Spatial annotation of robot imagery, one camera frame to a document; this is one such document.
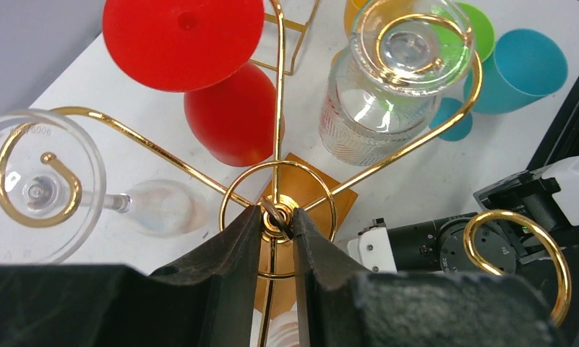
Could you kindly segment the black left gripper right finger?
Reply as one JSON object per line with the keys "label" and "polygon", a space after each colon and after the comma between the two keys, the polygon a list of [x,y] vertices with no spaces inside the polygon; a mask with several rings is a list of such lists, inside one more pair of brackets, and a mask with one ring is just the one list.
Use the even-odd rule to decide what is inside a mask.
{"label": "black left gripper right finger", "polygon": [[[550,314],[524,280],[505,275],[476,249],[479,226],[525,226],[548,251],[557,273]],[[558,327],[570,307],[570,269],[553,238],[529,218],[491,210],[469,220],[463,247],[475,273],[384,273],[333,245],[299,208],[293,251],[302,346],[563,346]]]}

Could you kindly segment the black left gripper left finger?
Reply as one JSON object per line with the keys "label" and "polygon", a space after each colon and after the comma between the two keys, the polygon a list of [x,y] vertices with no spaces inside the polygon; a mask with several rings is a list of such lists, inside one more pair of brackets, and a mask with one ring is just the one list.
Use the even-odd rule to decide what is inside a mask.
{"label": "black left gripper left finger", "polygon": [[248,207],[144,275],[126,265],[0,266],[0,346],[248,346],[262,214]]}

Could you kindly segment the gold spiral rack wooden base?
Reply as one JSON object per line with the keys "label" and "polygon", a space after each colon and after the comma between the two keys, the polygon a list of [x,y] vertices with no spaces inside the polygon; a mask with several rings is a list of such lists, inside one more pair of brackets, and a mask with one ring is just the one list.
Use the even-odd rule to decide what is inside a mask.
{"label": "gold spiral rack wooden base", "polygon": [[[81,106],[65,106],[49,111],[67,117],[72,121],[74,121],[75,116],[84,116],[100,121],[102,124],[160,156],[163,160],[175,165],[192,178],[201,181],[206,187],[220,193],[222,201],[218,212],[220,229],[218,234],[248,207],[257,206],[262,214],[262,225],[259,232],[260,253],[258,257],[257,284],[263,281],[274,284],[277,281],[291,278],[294,281],[296,293],[296,271],[293,258],[294,212],[299,208],[303,209],[311,218],[317,230],[334,245],[333,239],[338,226],[336,196],[432,141],[435,137],[459,123],[473,108],[481,93],[484,73],[476,50],[474,50],[473,58],[468,65],[468,71],[473,73],[471,94],[450,120],[433,128],[428,133],[419,133],[391,155],[370,166],[365,166],[361,173],[350,180],[332,186],[324,181],[310,166],[281,155],[280,145],[284,135],[284,82],[282,80],[273,83],[276,89],[273,153],[260,163],[245,166],[243,173],[234,179],[229,186],[218,183],[175,155],[149,141],[138,132],[131,130],[118,119],[105,113]],[[524,280],[543,299],[545,312],[547,314],[552,312],[555,303],[549,304],[541,292],[534,288],[525,278],[519,275],[511,276]],[[256,289],[257,285],[254,291],[254,304],[257,299]]]}

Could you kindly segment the clear champagne flute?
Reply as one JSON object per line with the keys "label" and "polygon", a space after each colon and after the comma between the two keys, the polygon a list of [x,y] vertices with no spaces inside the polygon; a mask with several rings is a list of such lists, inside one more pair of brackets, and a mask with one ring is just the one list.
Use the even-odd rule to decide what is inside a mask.
{"label": "clear champagne flute", "polygon": [[109,192],[92,137],[51,111],[0,115],[0,265],[60,263],[105,211],[139,234],[167,239],[203,227],[207,200],[185,183],[130,179]]}

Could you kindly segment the patterned clear glass goblet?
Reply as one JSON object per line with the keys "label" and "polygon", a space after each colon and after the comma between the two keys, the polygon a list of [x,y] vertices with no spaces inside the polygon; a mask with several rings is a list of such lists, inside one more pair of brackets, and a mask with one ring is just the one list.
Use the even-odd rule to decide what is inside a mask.
{"label": "patterned clear glass goblet", "polygon": [[454,1],[366,2],[330,69],[322,144],[353,166],[391,155],[434,118],[474,50],[471,23]]}

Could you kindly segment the red plastic goblet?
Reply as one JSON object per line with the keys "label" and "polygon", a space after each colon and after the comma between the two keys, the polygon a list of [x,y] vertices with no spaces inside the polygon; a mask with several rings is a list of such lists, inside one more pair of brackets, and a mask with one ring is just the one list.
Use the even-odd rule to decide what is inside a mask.
{"label": "red plastic goblet", "polygon": [[182,93],[200,144],[245,167],[273,153],[276,89],[250,62],[264,21],[262,1],[107,1],[102,31],[125,74]]}

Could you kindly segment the blue plastic goblet front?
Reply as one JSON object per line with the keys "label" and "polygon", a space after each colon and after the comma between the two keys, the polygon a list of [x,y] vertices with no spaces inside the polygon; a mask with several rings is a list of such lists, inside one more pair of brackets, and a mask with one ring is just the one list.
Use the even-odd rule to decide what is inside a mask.
{"label": "blue plastic goblet front", "polygon": [[557,92],[566,82],[568,63],[562,49],[539,31],[520,28],[506,32],[482,63],[483,83],[467,116],[439,138],[457,142],[473,130],[473,115],[517,111]]}

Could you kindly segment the small clear wine glass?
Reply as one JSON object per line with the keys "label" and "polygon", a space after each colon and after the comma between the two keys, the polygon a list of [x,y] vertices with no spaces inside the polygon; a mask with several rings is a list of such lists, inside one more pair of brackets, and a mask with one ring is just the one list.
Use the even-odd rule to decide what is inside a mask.
{"label": "small clear wine glass", "polygon": [[[258,346],[262,313],[253,310],[250,346]],[[267,344],[270,347],[300,346],[297,304],[270,321]]]}

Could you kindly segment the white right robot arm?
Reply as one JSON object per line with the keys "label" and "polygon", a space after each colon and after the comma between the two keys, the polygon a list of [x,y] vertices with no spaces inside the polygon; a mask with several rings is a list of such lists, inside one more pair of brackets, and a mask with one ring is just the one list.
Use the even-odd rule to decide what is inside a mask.
{"label": "white right robot arm", "polygon": [[[557,243],[569,265],[572,301],[561,329],[573,343],[579,337],[579,156],[522,171],[474,195],[481,209],[509,210],[539,224]],[[476,270],[463,248],[463,230],[470,214],[397,228],[383,219],[338,243],[340,249],[374,272],[421,271],[456,273]],[[549,304],[557,296],[557,276],[542,243],[527,228],[493,220],[475,237],[479,253],[510,275],[525,278]]]}

